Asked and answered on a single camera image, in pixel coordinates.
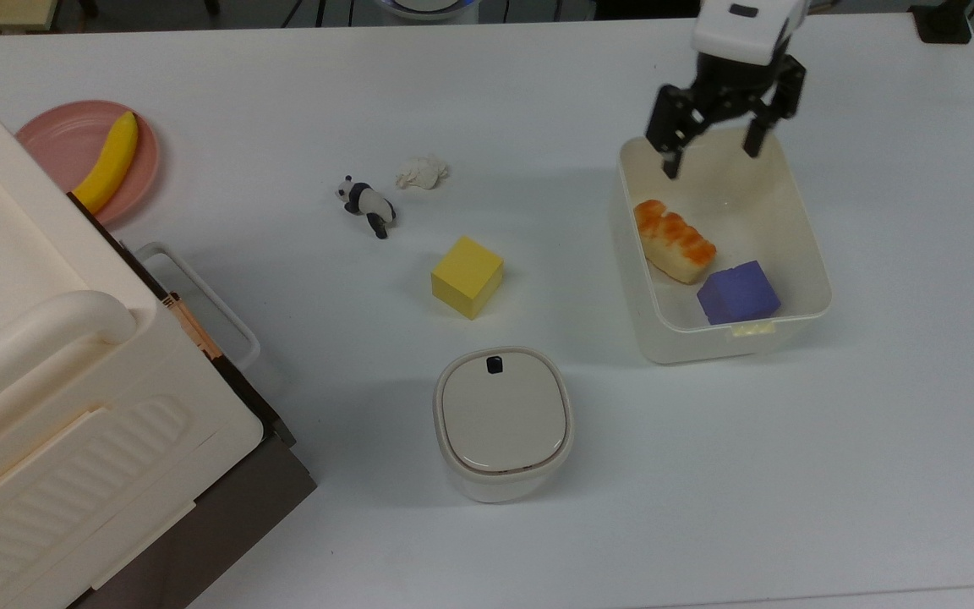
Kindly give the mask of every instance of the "purple sponge block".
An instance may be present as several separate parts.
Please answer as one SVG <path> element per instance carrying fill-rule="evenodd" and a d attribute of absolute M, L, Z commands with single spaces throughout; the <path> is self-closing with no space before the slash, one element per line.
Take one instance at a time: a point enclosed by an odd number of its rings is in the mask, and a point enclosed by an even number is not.
<path fill-rule="evenodd" d="M 710 324 L 761 320 L 780 308 L 780 298 L 757 260 L 709 275 L 697 299 Z"/>

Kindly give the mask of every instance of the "toy bread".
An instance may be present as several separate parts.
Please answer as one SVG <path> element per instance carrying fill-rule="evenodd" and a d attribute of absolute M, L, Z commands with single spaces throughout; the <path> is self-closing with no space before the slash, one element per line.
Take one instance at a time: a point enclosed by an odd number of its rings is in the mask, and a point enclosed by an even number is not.
<path fill-rule="evenodd" d="M 673 280 L 692 284 L 712 263 L 716 246 L 657 200 L 633 208 L 645 258 Z"/>

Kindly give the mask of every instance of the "banana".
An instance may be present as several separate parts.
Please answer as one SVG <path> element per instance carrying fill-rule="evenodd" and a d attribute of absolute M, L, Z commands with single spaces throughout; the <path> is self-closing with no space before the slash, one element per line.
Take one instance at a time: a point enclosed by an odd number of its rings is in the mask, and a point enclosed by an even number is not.
<path fill-rule="evenodd" d="M 134 112 L 123 112 L 108 131 L 100 158 L 96 159 L 85 180 L 70 190 L 70 194 L 81 201 L 91 213 L 97 213 L 112 198 L 115 190 L 127 177 L 130 163 L 134 161 L 134 151 L 138 150 L 138 117 Z"/>

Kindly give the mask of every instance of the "yellow block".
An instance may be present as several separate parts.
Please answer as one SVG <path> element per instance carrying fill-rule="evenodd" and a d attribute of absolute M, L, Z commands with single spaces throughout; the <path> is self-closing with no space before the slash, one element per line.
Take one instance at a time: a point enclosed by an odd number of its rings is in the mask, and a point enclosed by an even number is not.
<path fill-rule="evenodd" d="M 430 293 L 470 320 L 500 283 L 502 259 L 467 236 L 457 239 L 449 254 L 430 271 Z"/>

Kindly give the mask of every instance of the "toy panda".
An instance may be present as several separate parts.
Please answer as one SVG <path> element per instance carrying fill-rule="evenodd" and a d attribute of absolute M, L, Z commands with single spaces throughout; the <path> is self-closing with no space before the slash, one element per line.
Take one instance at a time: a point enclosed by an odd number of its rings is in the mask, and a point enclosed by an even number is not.
<path fill-rule="evenodd" d="M 348 213 L 355 213 L 356 216 L 366 213 L 367 222 L 375 229 L 376 238 L 386 239 L 389 236 L 386 234 L 386 224 L 397 219 L 397 212 L 390 201 L 370 188 L 370 184 L 352 184 L 352 177 L 345 176 L 341 188 L 337 190 L 337 197 L 344 201 L 344 209 Z"/>

